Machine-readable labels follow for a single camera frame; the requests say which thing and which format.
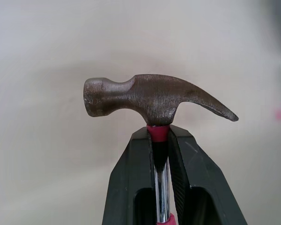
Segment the pink grip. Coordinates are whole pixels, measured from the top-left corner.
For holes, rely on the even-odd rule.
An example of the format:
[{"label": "pink grip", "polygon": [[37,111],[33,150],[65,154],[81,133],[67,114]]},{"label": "pink grip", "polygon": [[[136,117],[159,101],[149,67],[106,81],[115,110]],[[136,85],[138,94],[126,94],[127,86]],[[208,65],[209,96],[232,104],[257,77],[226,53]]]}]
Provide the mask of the pink grip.
[{"label": "pink grip", "polygon": [[165,223],[156,223],[156,225],[176,225],[175,217],[173,214],[170,214],[170,218]]}]

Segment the metal hammer head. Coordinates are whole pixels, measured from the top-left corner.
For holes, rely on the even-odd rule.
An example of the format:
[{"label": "metal hammer head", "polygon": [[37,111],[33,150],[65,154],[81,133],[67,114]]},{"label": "metal hammer head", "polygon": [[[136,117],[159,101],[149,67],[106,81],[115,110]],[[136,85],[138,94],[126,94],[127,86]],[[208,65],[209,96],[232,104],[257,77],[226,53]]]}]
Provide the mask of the metal hammer head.
[{"label": "metal hammer head", "polygon": [[201,88],[165,75],[135,75],[123,83],[91,78],[84,84],[83,98],[92,117],[126,108],[137,111],[150,126],[171,124],[181,102],[193,102],[226,119],[238,120],[232,111]]}]

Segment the white wall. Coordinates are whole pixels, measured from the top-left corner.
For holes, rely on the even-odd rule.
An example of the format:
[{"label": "white wall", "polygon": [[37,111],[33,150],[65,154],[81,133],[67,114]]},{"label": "white wall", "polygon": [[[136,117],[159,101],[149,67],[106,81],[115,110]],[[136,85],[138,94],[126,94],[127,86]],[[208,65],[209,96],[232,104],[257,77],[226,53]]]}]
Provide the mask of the white wall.
[{"label": "white wall", "polygon": [[110,172],[145,123],[89,117],[83,84],[143,73],[239,116],[184,103],[174,124],[221,167],[248,224],[281,225],[281,40],[257,0],[0,0],[0,225],[101,224]]}]

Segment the clamp jaw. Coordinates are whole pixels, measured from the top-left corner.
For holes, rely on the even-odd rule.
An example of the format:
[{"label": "clamp jaw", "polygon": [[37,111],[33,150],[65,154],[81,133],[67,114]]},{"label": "clamp jaw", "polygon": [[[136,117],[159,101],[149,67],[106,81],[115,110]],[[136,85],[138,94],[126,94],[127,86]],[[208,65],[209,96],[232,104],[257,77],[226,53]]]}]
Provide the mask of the clamp jaw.
[{"label": "clamp jaw", "polygon": [[[171,125],[170,173],[179,225],[247,225],[220,168],[195,138]],[[135,132],[113,169],[102,225],[155,225],[154,159],[150,134]]]}]

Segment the rusty metal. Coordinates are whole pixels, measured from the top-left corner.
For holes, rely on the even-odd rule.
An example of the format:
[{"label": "rusty metal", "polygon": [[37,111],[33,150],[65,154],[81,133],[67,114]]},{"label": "rusty metal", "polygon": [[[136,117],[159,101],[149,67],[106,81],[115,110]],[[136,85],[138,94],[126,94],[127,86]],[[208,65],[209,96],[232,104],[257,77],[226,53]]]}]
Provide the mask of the rusty metal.
[{"label": "rusty metal", "polygon": [[231,110],[201,88],[166,75],[135,75],[122,83],[91,78],[84,84],[83,97],[92,117],[127,108],[137,111],[151,126],[171,124],[181,102],[196,103],[221,117],[238,120]]}]

